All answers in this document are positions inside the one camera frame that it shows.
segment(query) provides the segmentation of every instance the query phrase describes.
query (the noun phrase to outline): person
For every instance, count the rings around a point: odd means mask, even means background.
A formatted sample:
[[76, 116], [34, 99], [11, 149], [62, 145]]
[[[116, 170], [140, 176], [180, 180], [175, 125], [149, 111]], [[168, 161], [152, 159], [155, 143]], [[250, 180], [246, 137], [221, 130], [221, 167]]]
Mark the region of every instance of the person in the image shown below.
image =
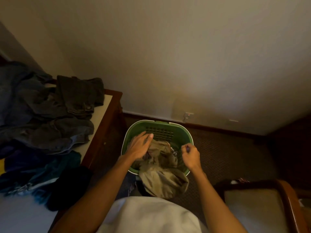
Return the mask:
[[200, 153], [192, 144], [182, 146], [182, 157], [196, 181], [208, 230], [193, 213], [161, 198], [132, 196], [115, 201], [128, 169], [145, 155], [152, 139], [153, 134], [146, 132], [135, 137], [114, 167], [63, 215], [51, 233], [247, 232], [208, 181]]

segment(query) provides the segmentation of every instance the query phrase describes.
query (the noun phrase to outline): brown baseboard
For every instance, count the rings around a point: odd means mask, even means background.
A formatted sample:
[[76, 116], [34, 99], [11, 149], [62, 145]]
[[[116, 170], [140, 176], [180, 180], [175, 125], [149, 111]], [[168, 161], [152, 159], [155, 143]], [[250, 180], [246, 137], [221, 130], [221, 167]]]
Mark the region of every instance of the brown baseboard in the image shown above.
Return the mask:
[[208, 127], [208, 126], [203, 126], [203, 125], [199, 125], [199, 124], [192, 124], [192, 123], [179, 123], [179, 122], [175, 122], [175, 121], [157, 119], [157, 118], [153, 118], [153, 117], [146, 117], [146, 116], [134, 115], [134, 114], [128, 114], [128, 113], [124, 113], [124, 116], [129, 117], [129, 118], [135, 118], [135, 119], [148, 119], [148, 120], [152, 119], [155, 121], [172, 122], [172, 123], [180, 124], [180, 125], [184, 126], [185, 128], [200, 129], [200, 130], [204, 130], [204, 131], [208, 131], [208, 132], [218, 132], [218, 133], [227, 134], [227, 135], [231, 135], [231, 136], [245, 137], [245, 138], [250, 138], [250, 139], [263, 140], [266, 137], [266, 136], [262, 136], [262, 135], [255, 135], [255, 134], [250, 134], [250, 133], [245, 133], [245, 132], [231, 131], [231, 130], [220, 129], [220, 128], [215, 128], [215, 127]]

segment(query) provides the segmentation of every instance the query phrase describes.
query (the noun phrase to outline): person's right arm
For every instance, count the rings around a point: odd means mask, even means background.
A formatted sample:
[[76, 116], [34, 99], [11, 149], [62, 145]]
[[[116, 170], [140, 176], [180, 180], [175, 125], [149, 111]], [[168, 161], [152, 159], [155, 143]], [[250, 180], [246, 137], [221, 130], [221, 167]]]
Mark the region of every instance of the person's right arm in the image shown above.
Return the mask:
[[208, 181], [200, 163], [200, 153], [192, 144], [182, 146], [183, 161], [192, 172], [199, 189], [201, 204], [211, 233], [247, 233]]

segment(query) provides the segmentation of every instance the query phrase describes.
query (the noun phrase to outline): forearm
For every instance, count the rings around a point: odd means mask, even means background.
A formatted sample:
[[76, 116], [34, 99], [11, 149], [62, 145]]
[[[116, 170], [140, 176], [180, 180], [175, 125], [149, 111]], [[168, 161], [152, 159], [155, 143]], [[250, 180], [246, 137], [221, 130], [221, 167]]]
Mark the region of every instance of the forearm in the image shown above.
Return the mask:
[[105, 219], [133, 160], [122, 156], [115, 166], [57, 222], [51, 232], [95, 232]]
[[207, 226], [212, 233], [247, 233], [231, 213], [202, 170], [193, 172]]

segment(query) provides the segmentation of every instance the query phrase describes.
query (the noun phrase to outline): laundry basket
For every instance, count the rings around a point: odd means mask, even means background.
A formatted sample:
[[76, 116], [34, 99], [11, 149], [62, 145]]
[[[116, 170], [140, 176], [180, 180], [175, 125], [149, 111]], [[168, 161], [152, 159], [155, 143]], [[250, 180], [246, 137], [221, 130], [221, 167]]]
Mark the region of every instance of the laundry basket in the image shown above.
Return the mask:
[[[193, 140], [188, 130], [182, 125], [176, 123], [167, 123], [153, 120], [141, 120], [135, 122], [126, 132], [122, 145], [121, 155], [126, 153], [127, 146], [131, 142], [132, 138], [142, 133], [143, 131], [146, 131], [147, 133], [153, 133], [153, 139], [156, 141], [168, 141], [171, 144], [171, 147], [177, 151], [177, 168], [184, 172], [185, 175], [189, 174], [190, 171], [183, 162], [181, 146], [187, 143], [193, 144]], [[135, 175], [139, 173], [139, 170], [136, 170], [132, 167], [130, 167], [128, 171]]]

